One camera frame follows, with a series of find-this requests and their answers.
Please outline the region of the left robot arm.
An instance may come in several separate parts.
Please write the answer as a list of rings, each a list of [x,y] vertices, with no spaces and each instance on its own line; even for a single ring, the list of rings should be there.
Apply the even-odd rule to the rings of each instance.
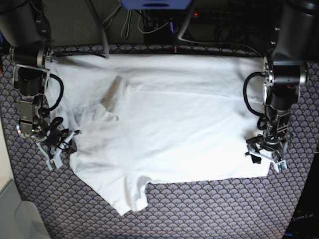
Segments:
[[[300,97],[301,86],[307,82],[306,60],[315,24],[319,19],[317,0],[287,0],[275,31],[277,41],[272,52],[264,57],[264,70],[250,74],[244,81],[244,102],[258,116],[257,128],[262,134],[246,141],[253,163],[263,159],[272,163],[276,172],[287,168],[283,159],[290,143],[288,131],[291,107]],[[248,102],[247,87],[254,77],[264,77],[263,112]]]

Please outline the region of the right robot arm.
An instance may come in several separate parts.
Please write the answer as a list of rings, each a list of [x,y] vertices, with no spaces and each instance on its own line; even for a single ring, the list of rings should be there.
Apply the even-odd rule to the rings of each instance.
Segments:
[[[76,152],[72,138],[79,131],[63,129],[62,117],[48,121],[62,100],[64,85],[46,67],[52,59],[51,28],[42,1],[2,0],[0,32],[10,44],[9,56],[14,63],[12,85],[20,94],[17,132],[20,137],[35,141],[49,170],[60,168],[60,154]],[[45,108],[43,98],[50,79],[57,81],[60,91],[54,105]]]

